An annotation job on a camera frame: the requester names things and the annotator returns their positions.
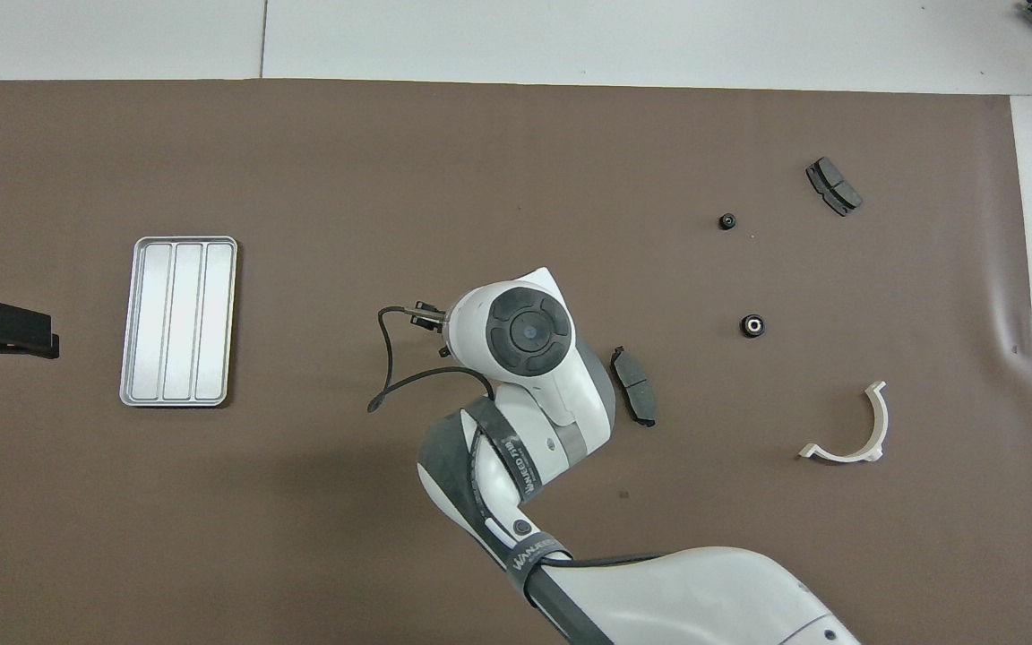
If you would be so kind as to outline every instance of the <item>silver rectangular tray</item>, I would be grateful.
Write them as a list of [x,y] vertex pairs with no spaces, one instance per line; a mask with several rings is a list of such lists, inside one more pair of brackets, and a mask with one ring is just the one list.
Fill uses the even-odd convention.
[[233,237],[142,237],[134,245],[123,404],[193,408],[225,400],[236,278]]

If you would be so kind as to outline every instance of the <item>black nut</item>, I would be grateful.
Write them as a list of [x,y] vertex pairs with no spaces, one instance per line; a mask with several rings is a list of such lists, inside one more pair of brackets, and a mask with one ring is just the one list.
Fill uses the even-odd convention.
[[767,323],[763,322],[763,317],[759,314],[744,316],[740,323],[740,330],[746,337],[757,338],[767,330]]

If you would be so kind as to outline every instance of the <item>brown table surface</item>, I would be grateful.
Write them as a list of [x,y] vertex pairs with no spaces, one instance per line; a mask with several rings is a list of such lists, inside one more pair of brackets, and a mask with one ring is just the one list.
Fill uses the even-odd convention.
[[[119,402],[132,245],[169,234],[241,245],[220,409]],[[574,553],[746,547],[864,642],[1032,642],[1007,98],[251,80],[0,83],[0,301],[62,336],[0,356],[0,644],[555,642],[418,484],[479,386],[364,412],[378,308],[541,265],[660,407],[528,504]],[[390,325],[398,375],[443,363]],[[880,461],[795,458],[863,445],[875,380]]]

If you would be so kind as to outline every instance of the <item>gray band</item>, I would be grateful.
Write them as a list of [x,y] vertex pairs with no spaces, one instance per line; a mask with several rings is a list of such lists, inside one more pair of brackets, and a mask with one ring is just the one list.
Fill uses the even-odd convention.
[[540,566],[540,560],[550,553],[559,551],[568,553],[562,544],[544,531],[533,533],[520,540],[505,558],[505,573],[508,574],[509,582],[524,593],[527,576],[533,575],[534,569]]
[[533,461],[531,454],[524,447],[523,440],[520,440],[504,414],[499,413],[499,408],[491,399],[479,398],[469,404],[464,411],[476,420],[480,432],[492,442],[492,448],[496,449],[519,491],[520,502],[536,497],[541,487],[544,487],[544,480],[541,480],[540,471],[536,469],[536,461]]

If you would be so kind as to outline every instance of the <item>round gray joint cover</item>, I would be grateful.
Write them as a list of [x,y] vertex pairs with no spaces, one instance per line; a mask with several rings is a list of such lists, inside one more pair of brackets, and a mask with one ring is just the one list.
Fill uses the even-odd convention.
[[513,287],[492,301],[486,334],[496,363],[519,377],[539,377],[565,359],[573,326],[556,298]]

